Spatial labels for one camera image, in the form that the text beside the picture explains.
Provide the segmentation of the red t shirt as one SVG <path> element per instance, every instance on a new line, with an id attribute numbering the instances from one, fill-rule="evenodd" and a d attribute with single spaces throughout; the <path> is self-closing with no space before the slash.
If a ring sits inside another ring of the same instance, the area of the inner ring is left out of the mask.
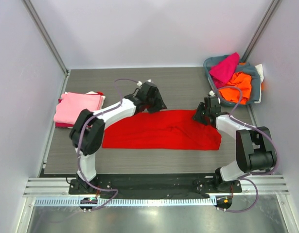
<path id="1" fill-rule="evenodd" d="M 195 110 L 165 110 L 124 118 L 105 130 L 104 149 L 219 150 L 222 136 L 193 120 Z"/>

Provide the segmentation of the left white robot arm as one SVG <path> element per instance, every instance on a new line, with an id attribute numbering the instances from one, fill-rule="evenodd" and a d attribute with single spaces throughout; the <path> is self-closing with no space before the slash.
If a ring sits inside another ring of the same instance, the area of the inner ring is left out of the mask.
<path id="1" fill-rule="evenodd" d="M 91 194 L 95 190 L 116 192 L 116 189 L 98 187 L 95 158 L 103 143 L 105 130 L 144 110 L 156 113 L 167 108 L 158 87 L 150 80 L 139 82 L 138 86 L 132 94 L 121 96 L 116 104 L 93 112 L 84 109 L 79 114 L 70 132 L 70 139 L 77 153 L 77 174 L 70 185 L 71 193 L 78 191 L 81 194 Z"/>

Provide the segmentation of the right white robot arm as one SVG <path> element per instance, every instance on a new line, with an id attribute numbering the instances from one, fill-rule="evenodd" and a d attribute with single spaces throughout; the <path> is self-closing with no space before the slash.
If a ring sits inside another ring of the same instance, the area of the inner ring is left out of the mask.
<path id="1" fill-rule="evenodd" d="M 254 127 L 223 112 L 217 96 L 207 96 L 200 102 L 193 120 L 225 132 L 235 139 L 235 160 L 216 169 L 213 186 L 218 192 L 228 192 L 236 181 L 249 174 L 268 175 L 277 167 L 277 151 L 267 127 Z"/>

